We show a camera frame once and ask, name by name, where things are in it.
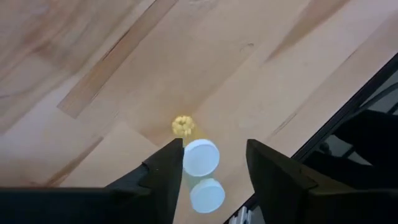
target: wooden surface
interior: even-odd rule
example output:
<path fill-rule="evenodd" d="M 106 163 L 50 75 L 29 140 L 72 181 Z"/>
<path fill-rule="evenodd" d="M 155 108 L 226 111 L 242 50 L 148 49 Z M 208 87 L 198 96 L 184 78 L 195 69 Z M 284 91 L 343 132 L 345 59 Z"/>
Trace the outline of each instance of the wooden surface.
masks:
<path fill-rule="evenodd" d="M 398 51 L 395 0 L 24 3 L 0 3 L 1 185 L 103 187 L 188 114 L 226 200 L 197 214 L 182 182 L 175 223 L 225 221 L 246 139 L 293 155 Z"/>

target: white bottle cap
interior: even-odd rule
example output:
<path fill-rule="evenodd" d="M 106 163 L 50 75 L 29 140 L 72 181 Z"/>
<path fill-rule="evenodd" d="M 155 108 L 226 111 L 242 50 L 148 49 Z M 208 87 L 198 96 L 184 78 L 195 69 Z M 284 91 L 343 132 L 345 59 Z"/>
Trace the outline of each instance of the white bottle cap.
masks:
<path fill-rule="evenodd" d="M 197 139 L 185 147 L 182 161 L 185 172 L 193 177 L 211 174 L 218 166 L 220 152 L 211 141 Z"/>
<path fill-rule="evenodd" d="M 190 192 L 192 207 L 198 213 L 210 213 L 219 208 L 225 199 L 221 184 L 213 179 L 204 179 Z"/>

